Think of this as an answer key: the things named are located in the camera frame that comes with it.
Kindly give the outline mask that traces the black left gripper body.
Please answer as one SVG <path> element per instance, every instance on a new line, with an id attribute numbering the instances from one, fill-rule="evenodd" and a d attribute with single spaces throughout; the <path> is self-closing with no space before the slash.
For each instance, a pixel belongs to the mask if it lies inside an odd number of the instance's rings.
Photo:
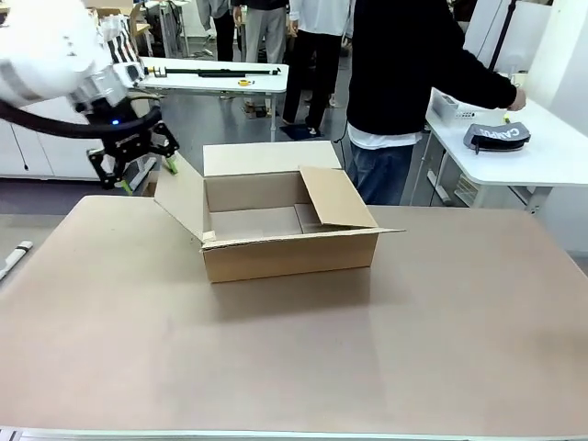
<path id="1" fill-rule="evenodd" d="M 130 97 L 123 97 L 117 104 L 111 104 L 102 97 L 91 103 L 85 117 L 93 126 L 105 126 L 100 139 L 107 155 L 120 160 L 134 160 L 148 152 L 155 109 L 140 116 Z"/>

